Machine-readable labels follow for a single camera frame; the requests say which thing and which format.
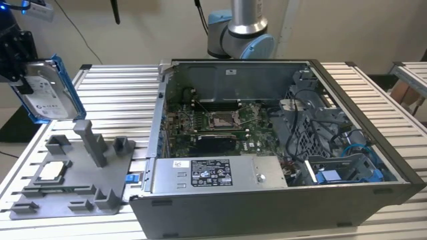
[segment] open computer tower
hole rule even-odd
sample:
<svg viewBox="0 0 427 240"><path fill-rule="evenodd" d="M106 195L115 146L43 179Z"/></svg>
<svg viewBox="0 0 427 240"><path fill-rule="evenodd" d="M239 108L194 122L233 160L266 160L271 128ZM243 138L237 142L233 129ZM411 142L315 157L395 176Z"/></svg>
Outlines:
<svg viewBox="0 0 427 240"><path fill-rule="evenodd" d="M147 156L151 239L358 226L426 185L311 59L173 60Z"/></svg>

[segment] aluminum extrusion table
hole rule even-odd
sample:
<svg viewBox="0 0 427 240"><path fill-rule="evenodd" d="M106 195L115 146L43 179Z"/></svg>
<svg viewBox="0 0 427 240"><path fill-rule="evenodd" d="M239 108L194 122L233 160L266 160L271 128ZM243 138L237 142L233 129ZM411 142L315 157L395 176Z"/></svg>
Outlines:
<svg viewBox="0 0 427 240"><path fill-rule="evenodd" d="M427 182L427 129L357 66L339 62L323 63L323 66ZM87 119L94 123L94 132L103 133L106 139L129 136L137 141L138 149L130 171L143 171L158 96L158 66L94 65L79 71L74 81L87 110ZM21 198L19 192L46 157L47 139L53 134L65 134L71 141L79 141L73 128L71 121L54 121L41 127L0 185L0 239L146 238L130 205L123 205L119 214L111 216L10 220L9 209ZM126 185L125 200L139 187L135 184ZM406 204L385 207L359 227L231 237L237 240L421 238L427 238L427 189Z"/></svg>
<svg viewBox="0 0 427 240"><path fill-rule="evenodd" d="M427 98L427 62L395 62L390 73Z"/></svg>

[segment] motherboard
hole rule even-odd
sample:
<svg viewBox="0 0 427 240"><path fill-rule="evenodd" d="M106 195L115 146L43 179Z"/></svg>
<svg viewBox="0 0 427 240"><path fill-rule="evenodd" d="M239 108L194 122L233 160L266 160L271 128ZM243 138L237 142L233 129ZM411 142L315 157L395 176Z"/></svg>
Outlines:
<svg viewBox="0 0 427 240"><path fill-rule="evenodd" d="M202 103L169 106L167 134L173 158L282 156L262 103Z"/></svg>

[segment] power supply label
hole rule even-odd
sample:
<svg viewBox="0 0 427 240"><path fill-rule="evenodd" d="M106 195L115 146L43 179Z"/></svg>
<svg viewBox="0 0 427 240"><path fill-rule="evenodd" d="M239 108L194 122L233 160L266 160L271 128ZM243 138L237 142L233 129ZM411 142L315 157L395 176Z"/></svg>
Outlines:
<svg viewBox="0 0 427 240"><path fill-rule="evenodd" d="M194 187L233 186L234 180L230 160L193 160L191 185Z"/></svg>

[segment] blue clip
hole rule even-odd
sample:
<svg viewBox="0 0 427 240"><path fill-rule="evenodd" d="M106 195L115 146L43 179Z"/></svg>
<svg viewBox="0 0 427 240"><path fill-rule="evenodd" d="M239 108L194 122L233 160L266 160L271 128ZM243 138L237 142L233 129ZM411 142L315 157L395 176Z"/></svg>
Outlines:
<svg viewBox="0 0 427 240"><path fill-rule="evenodd" d="M141 181L141 176L138 174L126 175L125 183L126 184L138 184Z"/></svg>

